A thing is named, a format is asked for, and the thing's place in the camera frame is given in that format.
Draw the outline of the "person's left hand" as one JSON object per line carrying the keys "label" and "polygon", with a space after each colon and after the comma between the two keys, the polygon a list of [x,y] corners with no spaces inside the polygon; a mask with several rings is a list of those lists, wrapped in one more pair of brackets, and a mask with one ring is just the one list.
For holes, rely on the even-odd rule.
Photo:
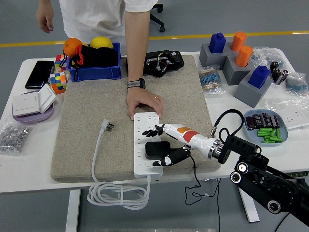
{"label": "person's left hand", "polygon": [[127,106],[128,106],[128,116],[131,121],[134,120],[135,109],[138,105],[144,104],[152,107],[159,118],[163,114],[164,110],[164,99],[160,95],[153,94],[146,89],[132,87],[127,90]]}

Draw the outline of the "person's right hand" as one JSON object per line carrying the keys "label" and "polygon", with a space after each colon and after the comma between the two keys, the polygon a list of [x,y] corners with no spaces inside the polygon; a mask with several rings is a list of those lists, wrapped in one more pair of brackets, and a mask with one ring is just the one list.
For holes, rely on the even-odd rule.
{"label": "person's right hand", "polygon": [[50,34],[54,30],[54,10],[50,0],[39,0],[36,17],[38,26],[43,32]]}

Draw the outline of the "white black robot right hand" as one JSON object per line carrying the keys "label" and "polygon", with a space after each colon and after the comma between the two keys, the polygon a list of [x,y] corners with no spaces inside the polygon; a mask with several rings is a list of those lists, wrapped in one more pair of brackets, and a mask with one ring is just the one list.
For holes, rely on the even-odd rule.
{"label": "white black robot right hand", "polygon": [[154,137],[163,133],[184,143],[184,146],[177,149],[172,149],[170,146],[167,146],[167,150],[162,153],[163,157],[153,162],[153,166],[175,165],[188,158],[191,155],[191,149],[199,150],[205,157],[210,159],[216,147],[220,144],[218,139],[205,137],[197,131],[181,124],[154,125],[152,129],[144,131],[142,135]]}

